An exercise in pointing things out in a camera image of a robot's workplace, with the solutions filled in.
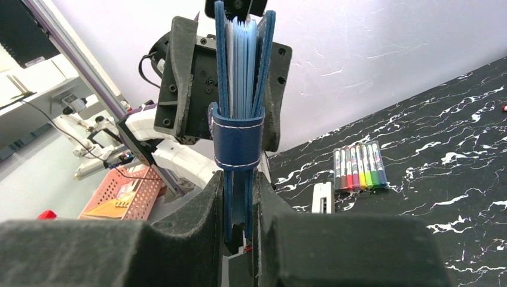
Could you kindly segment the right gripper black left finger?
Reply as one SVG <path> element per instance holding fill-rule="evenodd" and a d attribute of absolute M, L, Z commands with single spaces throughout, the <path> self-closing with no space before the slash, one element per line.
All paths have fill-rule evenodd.
<path fill-rule="evenodd" d="M 1 224 L 2 286 L 219 286 L 222 186 L 146 221 L 30 220 Z"/>

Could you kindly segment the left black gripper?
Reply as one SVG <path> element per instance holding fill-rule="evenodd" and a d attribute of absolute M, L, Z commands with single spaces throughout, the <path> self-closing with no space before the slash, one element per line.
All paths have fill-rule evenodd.
<path fill-rule="evenodd" d="M 161 77 L 154 129 L 183 145 L 211 137 L 208 107 L 219 102 L 219 80 L 227 77 L 218 69 L 215 36 L 197 36 L 197 28 L 195 20 L 174 17 L 170 32 L 148 53 L 153 70 Z M 291 47 L 273 43 L 263 98 L 264 151 L 276 152 L 279 147 L 280 110 L 291 57 Z"/>

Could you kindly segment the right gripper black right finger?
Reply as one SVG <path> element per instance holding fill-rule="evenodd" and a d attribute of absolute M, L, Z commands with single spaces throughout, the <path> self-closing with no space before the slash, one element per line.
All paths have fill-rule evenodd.
<path fill-rule="evenodd" d="M 258 286 L 451 286 L 421 221 L 389 215 L 299 213 L 258 172 L 253 184 Z"/>

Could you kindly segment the navy blue card holder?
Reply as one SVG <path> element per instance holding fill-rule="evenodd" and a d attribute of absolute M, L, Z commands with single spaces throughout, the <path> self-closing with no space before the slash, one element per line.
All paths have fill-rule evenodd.
<path fill-rule="evenodd" d="M 216 53 L 220 73 L 219 102 L 208 109 L 214 159 L 224 171 L 224 239 L 233 240 L 234 226 L 252 238 L 254 170 L 262 153 L 263 106 L 276 13 L 261 21 L 227 19 L 223 1 L 214 3 Z"/>

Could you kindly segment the pink perforated basket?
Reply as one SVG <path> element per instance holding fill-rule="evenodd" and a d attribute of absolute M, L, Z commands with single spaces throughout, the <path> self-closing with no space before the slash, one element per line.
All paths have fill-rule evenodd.
<path fill-rule="evenodd" d="M 165 193 L 166 184 L 152 167 L 120 166 L 107 173 L 78 219 L 145 221 Z"/>

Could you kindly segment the colourful marker pen set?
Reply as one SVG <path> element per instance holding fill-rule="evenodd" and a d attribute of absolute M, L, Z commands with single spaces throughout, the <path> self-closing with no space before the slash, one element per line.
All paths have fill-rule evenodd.
<path fill-rule="evenodd" d="M 336 148 L 332 156 L 336 192 L 362 193 L 387 188 L 386 169 L 378 141 Z"/>

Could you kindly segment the aluminium frame post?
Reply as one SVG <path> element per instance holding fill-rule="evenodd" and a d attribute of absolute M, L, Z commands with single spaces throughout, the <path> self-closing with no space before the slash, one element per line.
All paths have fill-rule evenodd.
<path fill-rule="evenodd" d="M 124 123 L 129 113 L 117 99 L 121 92 L 63 14 L 51 1 L 23 1 L 23 4 L 47 38 L 70 61 L 104 108 L 113 115 L 124 145 L 148 166 L 147 154 L 142 152 L 141 142 L 135 139 Z"/>

